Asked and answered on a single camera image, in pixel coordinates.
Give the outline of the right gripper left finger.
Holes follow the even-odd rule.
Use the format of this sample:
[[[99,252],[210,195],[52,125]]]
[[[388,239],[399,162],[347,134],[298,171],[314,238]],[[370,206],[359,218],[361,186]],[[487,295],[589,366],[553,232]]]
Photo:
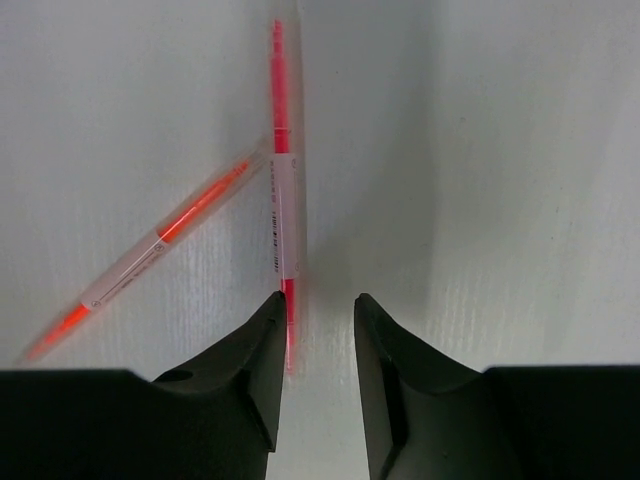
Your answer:
[[[5,479],[262,479],[277,444],[286,303],[148,381],[119,369],[1,375]]]

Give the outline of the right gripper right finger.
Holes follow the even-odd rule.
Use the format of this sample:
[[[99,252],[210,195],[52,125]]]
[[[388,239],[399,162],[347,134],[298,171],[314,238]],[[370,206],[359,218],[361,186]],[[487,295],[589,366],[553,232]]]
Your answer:
[[[468,368],[400,326],[371,296],[354,305],[373,479],[635,479],[635,365]]]

